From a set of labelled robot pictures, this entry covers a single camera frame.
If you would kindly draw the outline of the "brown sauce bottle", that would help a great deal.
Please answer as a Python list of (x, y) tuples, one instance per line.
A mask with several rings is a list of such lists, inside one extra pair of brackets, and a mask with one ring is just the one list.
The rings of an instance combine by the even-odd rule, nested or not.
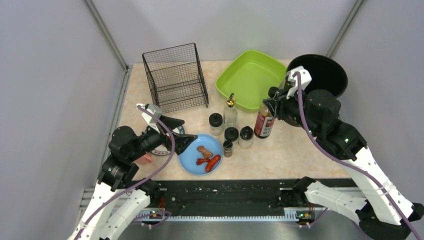
[(271, 134), (275, 118), (265, 104), (259, 107), (253, 132), (257, 138), (265, 139)]

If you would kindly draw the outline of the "black-lid shaker jar back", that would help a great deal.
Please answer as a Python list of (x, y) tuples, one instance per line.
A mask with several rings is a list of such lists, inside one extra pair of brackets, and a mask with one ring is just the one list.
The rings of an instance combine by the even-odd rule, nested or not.
[(219, 136), (223, 133), (223, 116), (220, 113), (212, 113), (209, 118), (210, 133)]

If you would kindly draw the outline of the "clear gold-spout oil bottle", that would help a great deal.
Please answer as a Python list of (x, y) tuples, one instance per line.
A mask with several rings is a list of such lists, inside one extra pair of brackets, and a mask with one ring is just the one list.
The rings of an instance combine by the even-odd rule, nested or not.
[(235, 107), (236, 100), (234, 93), (231, 93), (226, 100), (226, 106), (223, 109), (223, 125), (224, 128), (237, 127), (238, 112)]

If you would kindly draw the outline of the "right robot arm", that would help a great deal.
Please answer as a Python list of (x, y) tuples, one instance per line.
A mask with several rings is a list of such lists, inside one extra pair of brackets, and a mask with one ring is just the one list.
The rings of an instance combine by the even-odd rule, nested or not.
[(412, 222), (423, 217), (423, 205), (397, 190), (359, 131), (340, 120), (341, 103), (330, 92), (318, 89), (307, 94), (271, 87), (263, 103), (277, 119), (293, 120), (303, 128), (316, 148), (340, 164), (363, 193), (363, 197), (349, 195), (305, 176), (293, 187), (300, 203), (332, 210), (374, 240), (404, 240), (417, 234)]

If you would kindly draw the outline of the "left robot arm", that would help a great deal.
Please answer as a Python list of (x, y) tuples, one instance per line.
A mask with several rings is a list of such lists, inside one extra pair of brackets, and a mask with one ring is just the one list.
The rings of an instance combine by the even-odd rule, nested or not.
[(159, 146), (180, 155), (198, 139), (195, 134), (182, 134), (174, 129), (182, 119), (164, 115), (144, 115), (149, 123), (141, 135), (129, 126), (120, 126), (112, 133), (110, 154), (103, 163), (91, 200), (70, 235), (71, 240), (116, 240), (136, 216), (160, 194), (151, 177), (134, 180), (139, 170), (135, 161)]

